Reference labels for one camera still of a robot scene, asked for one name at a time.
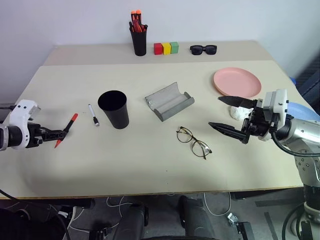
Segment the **beige table top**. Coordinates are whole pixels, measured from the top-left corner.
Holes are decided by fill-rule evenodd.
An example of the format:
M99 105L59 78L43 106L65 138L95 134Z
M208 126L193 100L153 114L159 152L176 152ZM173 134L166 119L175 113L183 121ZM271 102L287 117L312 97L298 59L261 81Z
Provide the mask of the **beige table top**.
M217 45L217 52L208 55L192 55L192 45ZM100 65L100 64L168 64L224 61L273 60L271 55L256 41L179 42L179 53L154 55L153 44L147 44L147 55L136 56L132 43L100 45L57 46L44 66Z
M221 122L238 129L242 125L229 116L228 106L217 99L221 94L212 86L214 72L225 67L256 75L262 83L257 98L286 88L290 101L309 107L273 60L42 66L20 96L42 108L35 122L63 129L74 113L79 116L56 149L54 142L45 142L0 152L1 189L16 197L56 198L301 186L294 157L272 141L251 137L242 144L208 125ZM144 97L173 82L195 103L161 122ZM113 128L98 107L98 97L108 90L127 95L130 123L125 129ZM88 104L100 127L94 126ZM207 160L177 140L179 126L209 145L213 153Z

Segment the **black pen holder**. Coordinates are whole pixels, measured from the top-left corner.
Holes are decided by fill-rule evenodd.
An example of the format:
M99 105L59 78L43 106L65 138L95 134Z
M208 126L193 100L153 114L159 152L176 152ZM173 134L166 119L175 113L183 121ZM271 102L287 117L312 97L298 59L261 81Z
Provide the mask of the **black pen holder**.
M147 52L147 31L143 32L132 32L130 30L134 53L137 56L144 56Z

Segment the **pen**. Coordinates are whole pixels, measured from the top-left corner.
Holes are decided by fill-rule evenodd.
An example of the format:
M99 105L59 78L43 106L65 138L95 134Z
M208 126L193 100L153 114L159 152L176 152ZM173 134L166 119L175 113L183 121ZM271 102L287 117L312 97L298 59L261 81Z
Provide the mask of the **pen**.
M71 120L69 121L68 125L65 127L65 129L63 129L64 132L66 132L66 133L69 132L69 129L71 128L72 124L73 124L74 121L77 119L77 117L78 117L78 113L75 113L75 114L72 116ZM63 140L64 140L64 138L61 139L61 140L57 140L54 148L58 147L58 145L59 145Z
M96 117L96 115L95 115L95 112L94 112L91 104L88 104L88 107L89 107L90 112L91 112L91 114L92 114L94 125L97 126L97 127L99 127L99 126L100 126L100 123L98 122L98 119L97 119L97 117Z

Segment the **blue plate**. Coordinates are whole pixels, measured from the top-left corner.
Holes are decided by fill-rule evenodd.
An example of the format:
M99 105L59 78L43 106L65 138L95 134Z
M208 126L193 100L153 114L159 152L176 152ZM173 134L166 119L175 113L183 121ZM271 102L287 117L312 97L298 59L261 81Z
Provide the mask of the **blue plate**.
M315 111L295 102L289 102L288 114L296 119L320 121L320 116Z

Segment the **eyeglass lens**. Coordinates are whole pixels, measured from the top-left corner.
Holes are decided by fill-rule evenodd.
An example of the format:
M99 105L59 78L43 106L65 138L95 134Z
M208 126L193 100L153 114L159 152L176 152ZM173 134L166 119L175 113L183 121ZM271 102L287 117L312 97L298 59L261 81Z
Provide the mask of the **eyeglass lens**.
M195 141L192 145L192 152L198 157L204 157L210 153L210 149L204 142Z
M193 55L200 55L200 54L202 54L202 49L203 49L203 47L200 46L200 45L194 45L194 46L191 46L191 47L190 47L191 53L192 53Z
M188 129L181 127L178 129L177 138L182 143L188 143L192 139L192 133Z
M205 52L209 55L214 55L217 52L217 46L216 45L207 45L207 46L205 46Z

